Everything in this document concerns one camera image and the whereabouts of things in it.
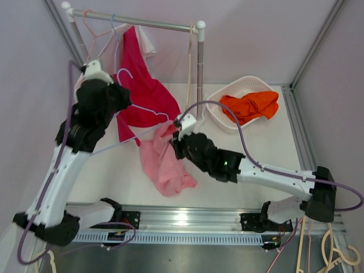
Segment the beige plastic hanger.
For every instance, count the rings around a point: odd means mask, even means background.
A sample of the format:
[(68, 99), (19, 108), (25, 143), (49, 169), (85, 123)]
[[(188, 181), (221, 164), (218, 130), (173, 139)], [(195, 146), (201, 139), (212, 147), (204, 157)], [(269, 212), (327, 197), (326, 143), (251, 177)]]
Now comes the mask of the beige plastic hanger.
[(192, 83), (192, 42), (194, 35), (194, 24), (190, 23), (189, 28), (189, 44), (188, 44), (188, 78), (187, 78), (187, 91), (185, 100), (185, 109), (189, 107), (190, 104), (190, 93), (191, 93), (191, 83)]

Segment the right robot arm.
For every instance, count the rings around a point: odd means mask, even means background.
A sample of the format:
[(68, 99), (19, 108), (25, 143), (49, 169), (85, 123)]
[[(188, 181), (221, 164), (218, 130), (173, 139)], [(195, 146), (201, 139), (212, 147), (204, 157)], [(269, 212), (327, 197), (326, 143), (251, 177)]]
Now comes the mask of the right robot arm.
[(170, 143), (178, 159), (188, 159), (217, 181), (250, 183), (289, 193), (289, 198), (262, 205), (259, 224), (265, 230), (304, 216), (323, 223), (334, 220), (337, 190), (328, 168), (298, 171), (258, 167), (242, 153), (217, 148), (203, 133), (180, 136), (175, 132)]

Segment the pink t shirt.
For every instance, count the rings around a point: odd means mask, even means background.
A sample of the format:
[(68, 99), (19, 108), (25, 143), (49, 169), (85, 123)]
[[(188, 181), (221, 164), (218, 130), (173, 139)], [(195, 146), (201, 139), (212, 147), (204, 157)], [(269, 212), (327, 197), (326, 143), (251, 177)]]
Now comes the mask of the pink t shirt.
[(144, 173), (159, 193), (166, 197), (197, 186), (197, 181), (187, 172), (183, 162), (176, 158), (169, 142), (175, 131), (175, 125), (169, 121), (158, 127), (153, 138), (142, 141), (139, 147)]

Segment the orange t shirt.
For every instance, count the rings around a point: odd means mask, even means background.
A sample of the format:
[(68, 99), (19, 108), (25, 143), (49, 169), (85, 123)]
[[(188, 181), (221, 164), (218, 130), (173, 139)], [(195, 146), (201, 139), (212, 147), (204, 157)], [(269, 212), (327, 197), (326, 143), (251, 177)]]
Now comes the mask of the orange t shirt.
[(277, 92), (267, 90), (248, 93), (241, 98), (224, 95), (220, 103), (228, 107), (243, 126), (256, 118), (271, 119), (279, 109), (278, 99)]

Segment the magenta t shirt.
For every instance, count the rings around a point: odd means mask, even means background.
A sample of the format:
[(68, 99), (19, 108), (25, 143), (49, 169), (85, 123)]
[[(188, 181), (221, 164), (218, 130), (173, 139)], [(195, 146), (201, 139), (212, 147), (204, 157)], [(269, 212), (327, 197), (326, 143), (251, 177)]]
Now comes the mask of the magenta t shirt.
[(121, 69), (114, 75), (116, 82), (131, 91), (131, 102), (157, 113), (166, 113), (169, 120), (174, 120), (180, 113), (180, 108), (164, 85), (150, 75), (142, 51), (139, 46), (135, 27), (123, 34), (123, 51)]

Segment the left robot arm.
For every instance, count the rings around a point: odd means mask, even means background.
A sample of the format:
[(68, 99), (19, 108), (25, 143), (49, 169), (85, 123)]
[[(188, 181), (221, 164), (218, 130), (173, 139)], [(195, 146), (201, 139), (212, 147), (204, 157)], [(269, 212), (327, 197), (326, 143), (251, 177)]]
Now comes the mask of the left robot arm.
[(71, 104), (68, 118), (55, 139), (49, 177), (32, 206), (13, 218), (19, 227), (56, 246), (69, 245), (79, 230), (101, 223), (117, 228), (123, 216), (121, 205), (109, 198), (80, 210), (66, 210), (66, 203), (83, 165), (105, 135), (114, 114), (131, 105), (130, 91), (117, 83), (91, 79), (84, 81), (75, 95), (77, 102)]

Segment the blue plastic hanger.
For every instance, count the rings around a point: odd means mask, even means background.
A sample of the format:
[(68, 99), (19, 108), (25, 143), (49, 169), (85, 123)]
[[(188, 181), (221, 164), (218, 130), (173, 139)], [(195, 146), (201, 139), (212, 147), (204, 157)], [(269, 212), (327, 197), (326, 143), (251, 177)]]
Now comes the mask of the blue plastic hanger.
[[(131, 104), (127, 110), (117, 112), (114, 118), (117, 120), (119, 142), (101, 150), (94, 151), (92, 155), (105, 152), (131, 140), (135, 140), (137, 146), (140, 146), (139, 138), (141, 136), (169, 122), (169, 116), (166, 113), (157, 113), (154, 110), (136, 104)], [(143, 133), (136, 134), (131, 130), (130, 126), (138, 128), (148, 127), (148, 129)]]

